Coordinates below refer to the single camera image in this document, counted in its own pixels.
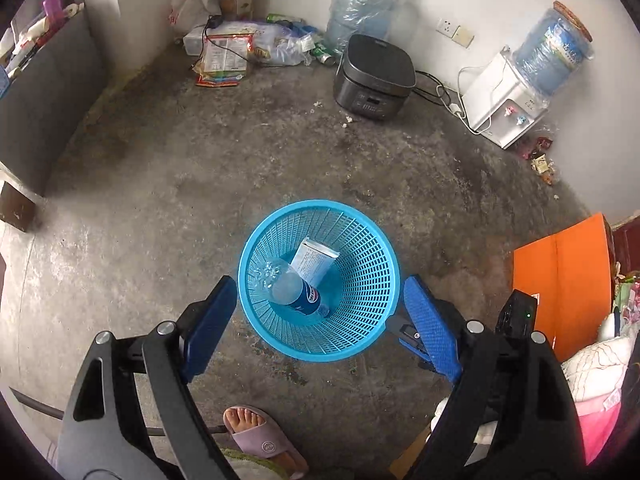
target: green can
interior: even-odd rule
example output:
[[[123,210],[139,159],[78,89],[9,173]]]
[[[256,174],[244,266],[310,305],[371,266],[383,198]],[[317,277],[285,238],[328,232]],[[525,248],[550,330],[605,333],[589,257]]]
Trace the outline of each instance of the green can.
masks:
[[[327,47],[322,41],[316,42],[316,47],[311,50],[311,55],[323,65],[335,65],[335,52]]]
[[[280,22],[302,22],[302,18],[295,18],[293,16],[286,16],[284,14],[267,14],[267,23],[280,23]]]

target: slide sandal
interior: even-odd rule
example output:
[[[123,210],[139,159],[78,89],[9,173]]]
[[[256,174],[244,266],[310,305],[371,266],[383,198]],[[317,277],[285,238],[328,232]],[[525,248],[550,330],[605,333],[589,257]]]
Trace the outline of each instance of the slide sandal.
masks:
[[[229,423],[226,418],[225,410],[225,414],[222,417],[225,426],[243,453],[257,456],[258,458],[271,458],[279,455],[280,453],[288,452],[296,464],[296,472],[290,476],[291,480],[298,480],[308,473],[309,466],[306,463],[306,460],[302,455],[300,455],[298,450],[293,447],[293,444],[289,441],[275,420],[265,412],[258,410],[257,408],[253,408],[252,406],[232,406],[230,410],[236,410],[238,408],[254,412],[265,420],[265,423],[260,426],[256,426],[250,430],[240,431],[239,433],[234,433],[231,423]]]

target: orange panel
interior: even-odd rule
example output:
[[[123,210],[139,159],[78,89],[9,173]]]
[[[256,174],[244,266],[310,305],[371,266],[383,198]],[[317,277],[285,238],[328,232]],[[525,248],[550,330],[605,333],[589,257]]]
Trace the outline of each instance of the orange panel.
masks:
[[[540,295],[535,329],[558,360],[592,344],[612,301],[604,216],[521,247],[513,260],[513,288]]]

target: rice cooker lid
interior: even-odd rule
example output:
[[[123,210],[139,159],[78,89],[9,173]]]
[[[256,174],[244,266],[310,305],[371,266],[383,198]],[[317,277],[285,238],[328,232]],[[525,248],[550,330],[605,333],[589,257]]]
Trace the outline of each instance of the rice cooker lid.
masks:
[[[406,97],[415,87],[415,69],[409,55],[364,34],[349,38],[342,65],[349,79],[386,94]]]

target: white wall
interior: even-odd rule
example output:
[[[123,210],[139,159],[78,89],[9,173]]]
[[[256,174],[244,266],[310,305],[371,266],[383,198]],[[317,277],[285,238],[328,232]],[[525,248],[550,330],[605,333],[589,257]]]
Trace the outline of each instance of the white wall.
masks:
[[[484,65],[505,44],[520,46],[553,1],[404,0],[391,41],[411,55],[417,69],[452,86],[461,67]],[[554,97],[548,115],[557,128],[551,155],[587,207],[616,222],[640,209],[640,163],[632,151],[639,130],[634,111],[640,96],[640,34],[619,0],[561,1],[590,30],[596,57]],[[256,0],[256,15],[292,14],[324,29],[330,2]],[[440,17],[475,33],[469,49],[434,30]],[[463,79],[463,89],[471,80],[472,75]]]
[[[171,0],[84,0],[99,46],[115,76],[126,76],[160,53],[173,39]]]

